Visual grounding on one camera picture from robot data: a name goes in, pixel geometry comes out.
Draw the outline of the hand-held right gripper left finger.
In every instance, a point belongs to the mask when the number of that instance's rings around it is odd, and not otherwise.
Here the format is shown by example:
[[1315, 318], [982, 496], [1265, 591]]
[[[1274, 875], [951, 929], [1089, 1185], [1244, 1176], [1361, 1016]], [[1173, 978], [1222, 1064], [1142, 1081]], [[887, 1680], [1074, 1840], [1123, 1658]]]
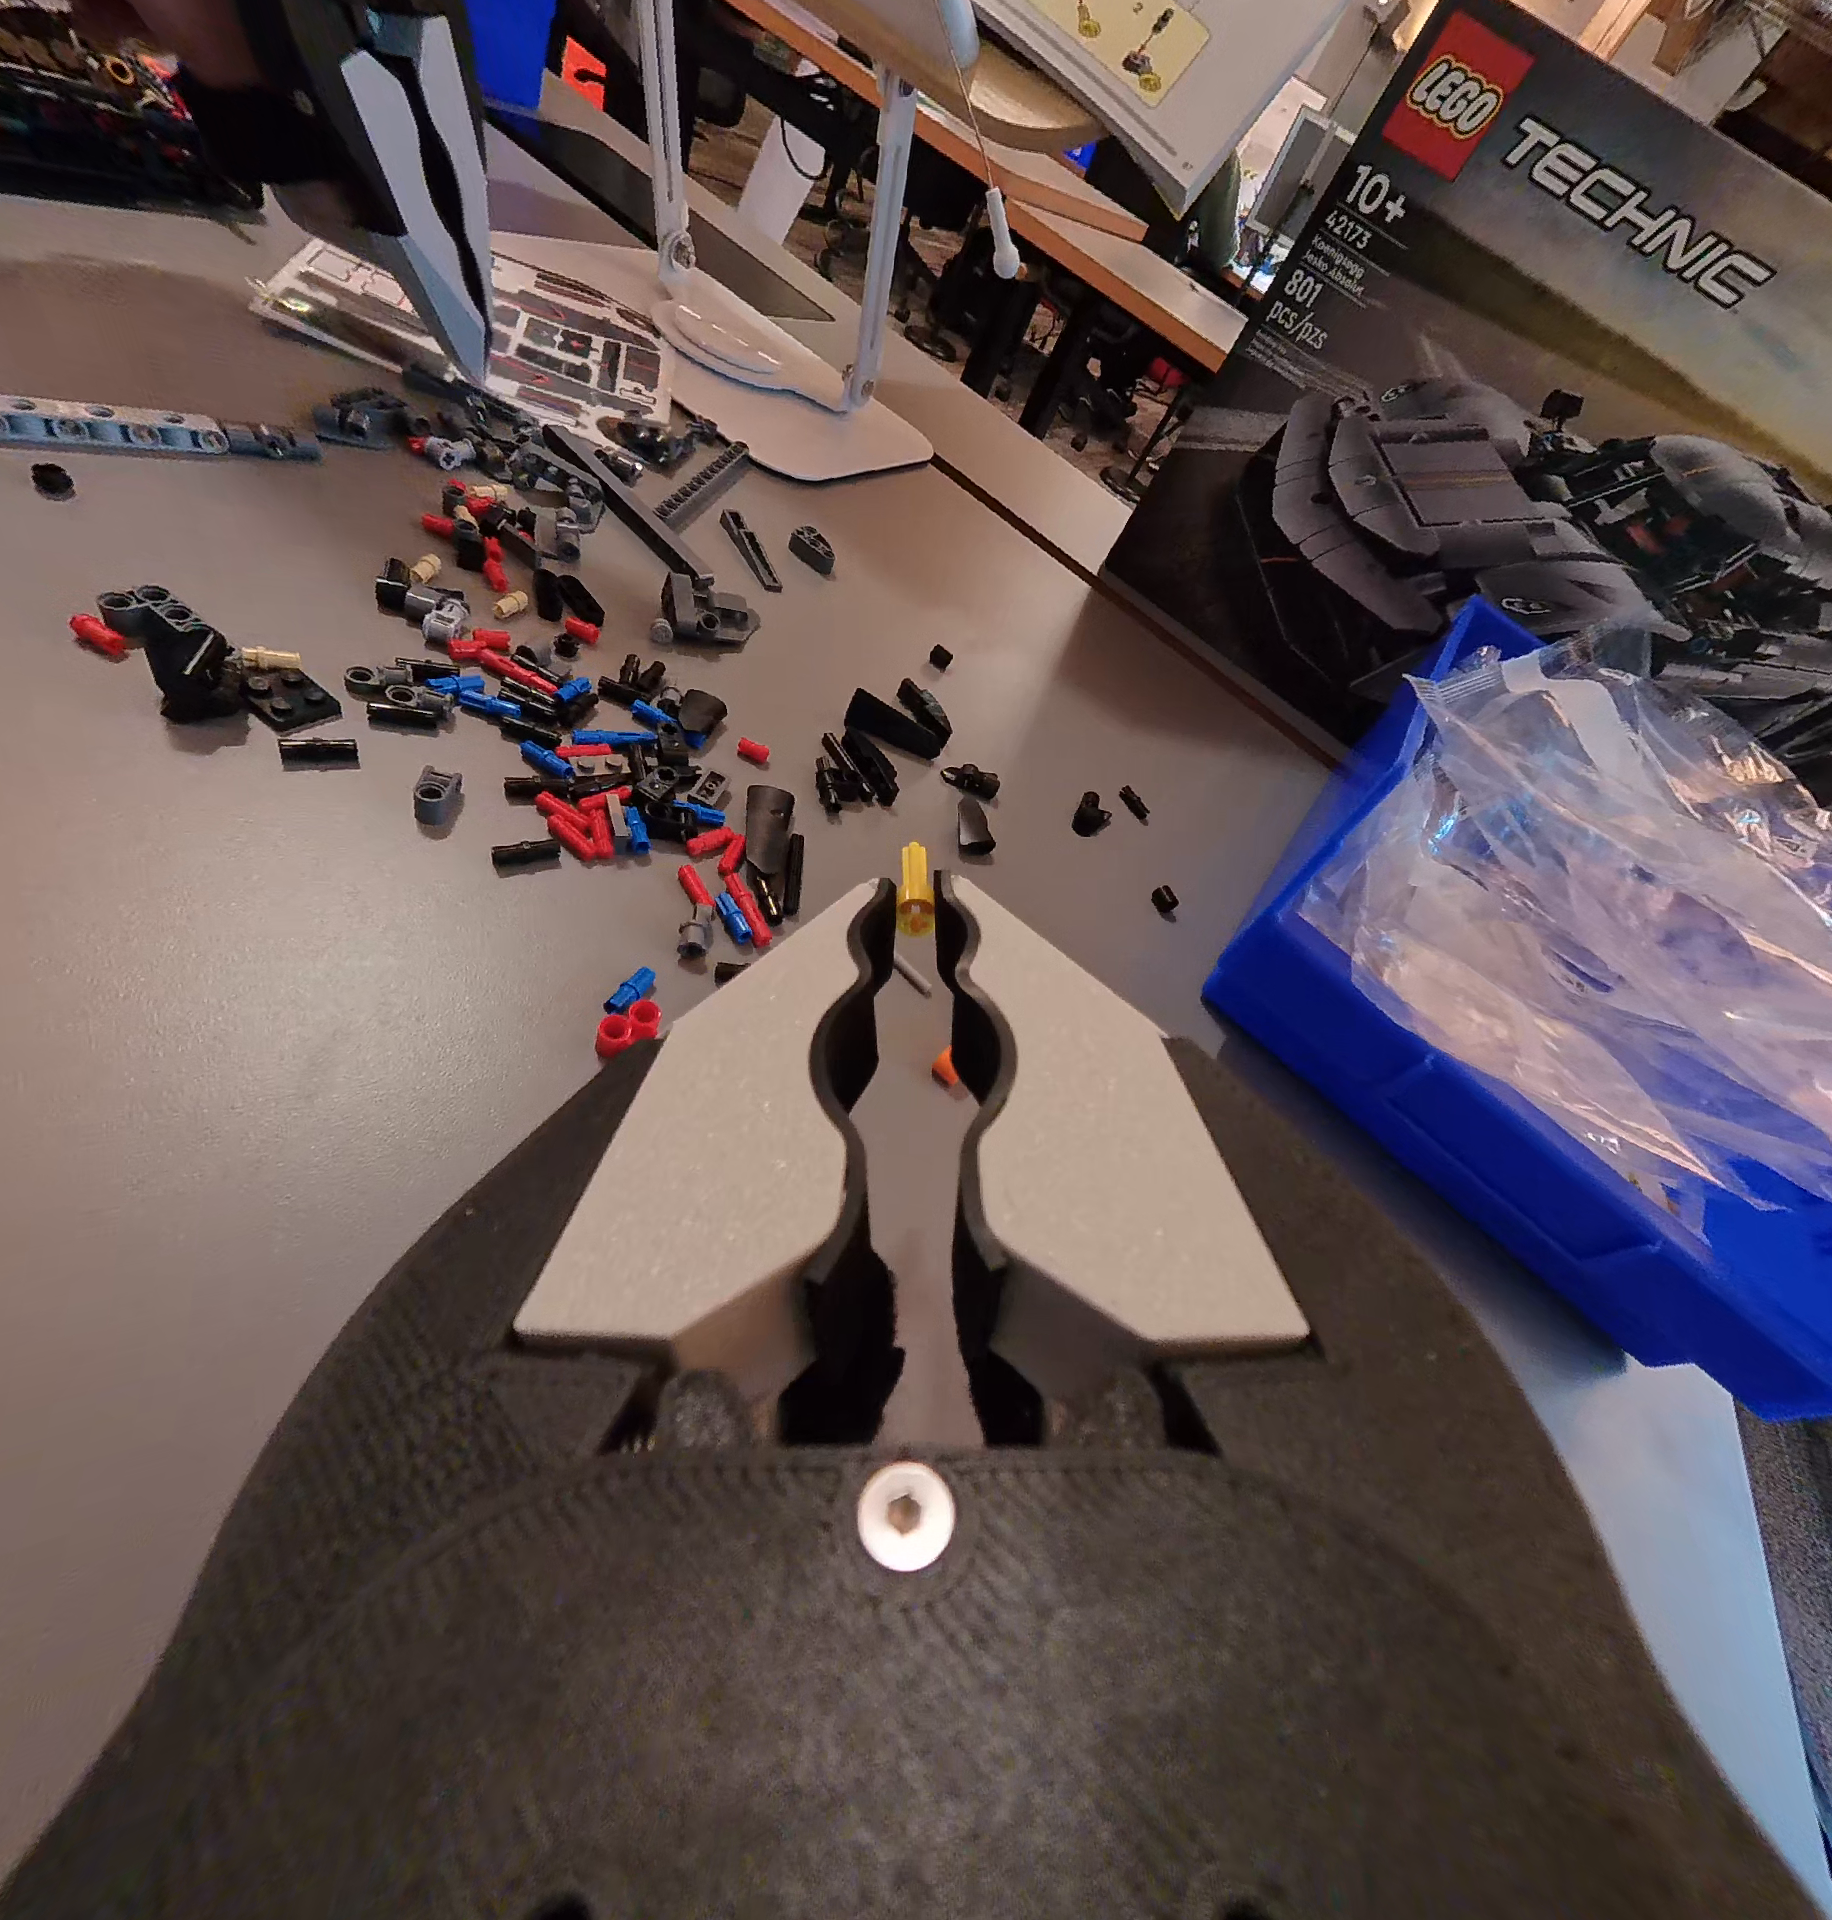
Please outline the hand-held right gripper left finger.
[[866, 1200], [872, 885], [859, 883], [651, 1047], [514, 1316], [529, 1347], [809, 1347]]

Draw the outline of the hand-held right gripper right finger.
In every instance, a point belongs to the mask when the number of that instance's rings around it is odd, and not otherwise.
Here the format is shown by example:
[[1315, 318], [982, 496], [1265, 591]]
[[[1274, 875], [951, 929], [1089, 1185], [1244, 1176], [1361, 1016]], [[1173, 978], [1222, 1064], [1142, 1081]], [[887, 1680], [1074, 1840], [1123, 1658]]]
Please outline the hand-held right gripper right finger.
[[1276, 1354], [1309, 1337], [1167, 1036], [946, 877], [951, 1064], [976, 1101], [957, 1275], [989, 1354]]

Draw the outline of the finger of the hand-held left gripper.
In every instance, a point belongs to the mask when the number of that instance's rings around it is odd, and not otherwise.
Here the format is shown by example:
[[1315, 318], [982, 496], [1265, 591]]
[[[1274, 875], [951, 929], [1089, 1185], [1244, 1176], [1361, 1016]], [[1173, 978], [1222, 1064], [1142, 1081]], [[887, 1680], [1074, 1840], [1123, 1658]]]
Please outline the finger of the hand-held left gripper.
[[430, 257], [445, 301], [445, 342], [461, 371], [481, 380], [494, 313], [488, 180], [477, 103], [450, 16], [424, 17], [424, 118], [434, 148], [424, 169], [439, 230]]
[[[452, 21], [480, 116], [467, 21], [461, 17]], [[358, 158], [371, 165], [378, 191], [378, 213], [359, 218], [361, 248], [393, 277], [433, 338], [461, 371], [445, 342], [445, 301], [430, 257], [439, 230], [424, 169], [426, 158], [434, 156], [424, 118], [424, 19], [361, 17], [358, 27], [358, 47], [342, 61], [340, 78], [356, 109]]]

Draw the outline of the long grey lego beam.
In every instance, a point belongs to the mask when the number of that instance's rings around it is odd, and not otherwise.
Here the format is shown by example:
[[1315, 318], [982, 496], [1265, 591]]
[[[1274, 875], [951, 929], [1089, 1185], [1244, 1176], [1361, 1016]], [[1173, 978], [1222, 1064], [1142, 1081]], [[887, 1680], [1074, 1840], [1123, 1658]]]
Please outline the long grey lego beam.
[[310, 436], [261, 422], [227, 422], [94, 402], [0, 395], [0, 448], [119, 451], [319, 464]]

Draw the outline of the scattered red blue black lego pins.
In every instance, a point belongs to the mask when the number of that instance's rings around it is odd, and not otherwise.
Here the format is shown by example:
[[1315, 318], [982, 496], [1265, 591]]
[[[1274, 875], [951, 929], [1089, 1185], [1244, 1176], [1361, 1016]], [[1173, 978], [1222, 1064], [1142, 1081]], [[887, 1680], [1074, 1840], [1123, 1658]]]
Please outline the scattered red blue black lego pins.
[[1155, 860], [1081, 852], [1049, 823], [1065, 787], [1143, 779], [1131, 723], [1169, 717], [1171, 661], [1036, 541], [932, 468], [745, 502], [778, 537], [814, 522], [836, 576], [784, 563], [753, 593], [747, 652], [659, 658], [663, 707], [722, 707], [704, 752], [644, 720], [648, 693], [597, 696], [657, 611], [663, 566], [595, 541], [599, 647], [548, 653], [533, 618], [490, 613], [503, 587], [447, 566], [411, 590], [471, 593], [462, 658], [385, 700], [278, 739], [249, 711], [174, 725], [141, 646], [101, 601], [155, 584], [241, 647], [389, 676], [419, 628], [375, 607], [384, 556], [450, 558], [433, 476], [339, 454], [325, 468], [73, 461], [50, 502], [0, 457], [0, 1126], [44, 1114], [123, 1140], [241, 1120], [325, 1129], [422, 1099], [433, 1126], [506, 1108], [591, 1065], [614, 996], [687, 1004], [707, 978], [687, 925], [713, 903], [782, 901], [716, 875], [749, 781], [795, 787], [808, 903], [895, 870], [904, 840], [948, 852], [954, 792], [900, 760], [900, 808], [825, 825], [808, 792], [852, 682], [890, 696], [932, 682], [960, 742], [1007, 776], [997, 895], [1159, 1019], [1188, 1005], [1200, 938], [1142, 904]]

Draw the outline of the pile of dark grey lego pieces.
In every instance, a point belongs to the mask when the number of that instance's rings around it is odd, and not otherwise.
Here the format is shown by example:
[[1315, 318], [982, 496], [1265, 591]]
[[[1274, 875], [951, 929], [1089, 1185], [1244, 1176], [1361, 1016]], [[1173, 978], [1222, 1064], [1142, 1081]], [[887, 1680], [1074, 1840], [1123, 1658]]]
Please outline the pile of dark grey lego pieces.
[[759, 615], [720, 587], [684, 529], [722, 505], [751, 468], [749, 448], [725, 440], [708, 420], [685, 436], [644, 422], [602, 418], [593, 440], [522, 420], [508, 403], [467, 393], [462, 411], [426, 417], [381, 388], [344, 390], [315, 411], [323, 440], [375, 445], [391, 436], [418, 442], [433, 461], [475, 465], [516, 492], [554, 488], [570, 523], [599, 513], [617, 520], [663, 561], [662, 625], [690, 646], [739, 647]]

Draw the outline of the toy set cardboard box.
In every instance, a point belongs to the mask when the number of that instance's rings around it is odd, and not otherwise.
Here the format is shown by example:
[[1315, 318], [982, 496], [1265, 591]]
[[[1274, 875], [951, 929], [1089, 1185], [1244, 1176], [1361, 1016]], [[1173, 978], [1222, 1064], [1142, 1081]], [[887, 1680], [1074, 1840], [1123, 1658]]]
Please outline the toy set cardboard box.
[[1102, 578], [1350, 748], [1475, 602], [1832, 810], [1832, 207], [1512, 5], [1444, 5]]

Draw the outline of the sticker sheet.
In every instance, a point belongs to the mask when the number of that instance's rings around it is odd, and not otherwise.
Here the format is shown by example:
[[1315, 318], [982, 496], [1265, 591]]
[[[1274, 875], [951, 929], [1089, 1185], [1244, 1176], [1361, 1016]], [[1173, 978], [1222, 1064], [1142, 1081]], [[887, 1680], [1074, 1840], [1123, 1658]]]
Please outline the sticker sheet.
[[[656, 327], [564, 274], [492, 257], [488, 371], [477, 387], [539, 424], [593, 436], [602, 420], [666, 426], [672, 390]], [[251, 312], [286, 333], [393, 376], [436, 385], [461, 373], [403, 287], [364, 259], [305, 242], [254, 283]]]

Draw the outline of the blue plastic bin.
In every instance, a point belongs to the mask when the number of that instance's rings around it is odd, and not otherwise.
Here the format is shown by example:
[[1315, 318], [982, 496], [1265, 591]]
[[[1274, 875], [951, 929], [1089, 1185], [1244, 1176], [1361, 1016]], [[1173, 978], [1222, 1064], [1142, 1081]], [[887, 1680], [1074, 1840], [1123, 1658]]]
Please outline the blue plastic bin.
[[1398, 673], [1287, 842], [1206, 988], [1282, 1065], [1491, 1233], [1632, 1358], [1687, 1363], [1767, 1421], [1832, 1417], [1832, 1206], [1780, 1188], [1756, 1211], [1699, 1182], [1611, 1171], [1562, 1128], [1409, 1036], [1354, 988], [1291, 895], [1421, 752], [1409, 677], [1436, 682], [1496, 644], [1540, 644], [1475, 602]]

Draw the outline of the white desk lamp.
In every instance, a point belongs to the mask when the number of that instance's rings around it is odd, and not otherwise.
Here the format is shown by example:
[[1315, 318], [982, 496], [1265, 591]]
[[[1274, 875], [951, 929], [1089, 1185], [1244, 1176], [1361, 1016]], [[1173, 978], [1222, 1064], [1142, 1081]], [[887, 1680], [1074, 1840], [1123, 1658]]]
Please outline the white desk lamp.
[[595, 247], [568, 277], [647, 319], [672, 396], [745, 442], [759, 468], [796, 482], [836, 482], [932, 461], [928, 438], [878, 396], [901, 236], [916, 98], [966, 106], [978, 61], [969, 2], [809, 5], [808, 13], [872, 61], [881, 86], [878, 179], [856, 304], [854, 347], [836, 368], [711, 277], [690, 227], [675, 5], [556, 5], [568, 37], [626, 52], [647, 133], [651, 247]]

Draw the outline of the empty clear plastic bags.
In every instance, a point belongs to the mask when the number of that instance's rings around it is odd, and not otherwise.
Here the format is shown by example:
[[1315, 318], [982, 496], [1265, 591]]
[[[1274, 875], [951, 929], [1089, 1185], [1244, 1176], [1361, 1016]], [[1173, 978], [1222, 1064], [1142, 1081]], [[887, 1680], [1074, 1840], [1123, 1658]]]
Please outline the empty clear plastic bags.
[[1832, 1206], [1832, 814], [1632, 628], [1407, 687], [1417, 755], [1293, 915], [1611, 1171]]

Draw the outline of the background wooden desk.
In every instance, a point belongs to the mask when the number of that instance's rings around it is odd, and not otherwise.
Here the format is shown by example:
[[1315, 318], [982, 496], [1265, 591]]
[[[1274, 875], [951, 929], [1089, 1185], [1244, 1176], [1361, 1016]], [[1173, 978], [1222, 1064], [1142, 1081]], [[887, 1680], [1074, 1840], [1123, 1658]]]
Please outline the background wooden desk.
[[1169, 364], [1188, 361], [1209, 376], [1239, 343], [1244, 313], [1146, 252], [1129, 235], [1129, 216], [1089, 191], [1061, 158], [1003, 146], [980, 156], [973, 128], [923, 96], [914, 132], [951, 163], [1000, 185], [1015, 235], [1157, 333]]

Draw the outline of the black office chair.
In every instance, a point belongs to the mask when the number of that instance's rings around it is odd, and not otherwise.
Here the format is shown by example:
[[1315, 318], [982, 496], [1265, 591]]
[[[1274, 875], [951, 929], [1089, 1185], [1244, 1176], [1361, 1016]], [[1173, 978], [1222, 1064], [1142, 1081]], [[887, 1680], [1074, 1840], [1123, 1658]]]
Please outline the black office chair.
[[994, 308], [992, 398], [1089, 478], [1137, 505], [1209, 368], [1046, 257]]

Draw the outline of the open instruction booklet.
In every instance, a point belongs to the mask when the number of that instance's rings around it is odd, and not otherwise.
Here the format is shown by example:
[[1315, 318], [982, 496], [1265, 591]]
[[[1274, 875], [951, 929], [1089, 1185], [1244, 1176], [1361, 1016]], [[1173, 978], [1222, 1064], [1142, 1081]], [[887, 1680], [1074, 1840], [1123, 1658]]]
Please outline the open instruction booklet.
[[1182, 215], [1340, 2], [976, 2], [980, 29], [1086, 106]]

